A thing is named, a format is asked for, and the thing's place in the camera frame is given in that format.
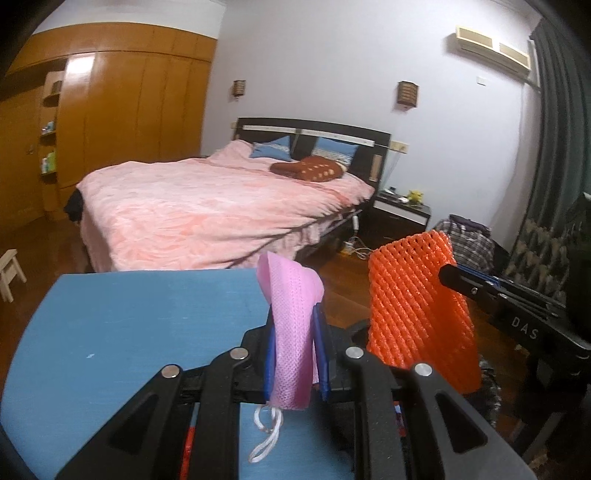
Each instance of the blue tabletop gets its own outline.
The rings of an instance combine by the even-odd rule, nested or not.
[[[33,473],[51,480],[163,365],[208,364],[267,310],[254,270],[64,275],[21,339],[0,421]],[[353,478],[315,402],[286,412],[275,449],[249,464],[265,438],[254,408],[241,407],[241,480]]]

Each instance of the orange foam net sleeve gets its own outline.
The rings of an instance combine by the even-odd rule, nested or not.
[[[371,315],[368,350],[385,364],[433,366],[460,393],[480,388],[474,325],[466,299],[439,282],[456,265],[442,232],[408,236],[369,258]]]

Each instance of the bed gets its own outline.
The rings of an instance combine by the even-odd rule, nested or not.
[[[358,145],[340,179],[313,183],[269,172],[252,144],[290,137],[308,157],[318,138]],[[390,135],[360,127],[240,118],[233,140],[208,158],[130,161],[88,174],[80,234],[96,272],[253,267],[264,251],[303,260],[351,230],[379,184]]]

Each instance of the blue gripper pad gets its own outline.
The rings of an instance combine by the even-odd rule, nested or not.
[[[277,350],[275,347],[275,326],[270,326],[269,344],[267,346],[267,355],[265,357],[265,375],[263,389],[265,391],[265,400],[269,401],[273,391],[273,382],[275,381],[275,362],[277,361]]]
[[[457,267],[460,270],[463,270],[464,272],[471,273],[472,275],[480,278],[481,280],[491,282],[495,287],[499,287],[499,280],[495,277],[490,277],[485,273],[479,272],[478,270],[474,270],[473,268],[467,267],[465,265],[458,264]]]
[[[329,384],[329,363],[326,358],[326,350],[324,349],[324,341],[322,338],[323,328],[326,326],[326,318],[322,305],[317,303],[312,309],[312,336],[314,339],[314,348],[316,349],[316,365],[318,367],[318,382],[320,388],[320,395],[322,400],[328,399],[330,384]]]

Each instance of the white wall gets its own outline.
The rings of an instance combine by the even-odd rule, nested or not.
[[[226,7],[214,0],[65,0],[35,33],[93,22],[134,22],[217,38]]]
[[[493,237],[510,248],[519,225],[500,225],[517,202],[527,202],[529,186],[522,183],[535,158],[529,144],[519,150],[519,126],[537,131],[539,123],[529,106],[521,119],[530,87],[456,53],[450,36],[458,24],[527,51],[525,17],[490,0],[229,2],[209,83],[203,153],[230,140],[230,123],[239,116],[390,132],[410,150],[390,154],[396,166],[384,184],[423,191],[431,225],[450,213],[487,225],[494,220]],[[477,85],[476,76],[488,85]],[[229,98],[236,79],[246,80],[239,101]],[[394,108],[400,80],[420,85],[418,108]],[[524,188],[525,200],[515,194]]]

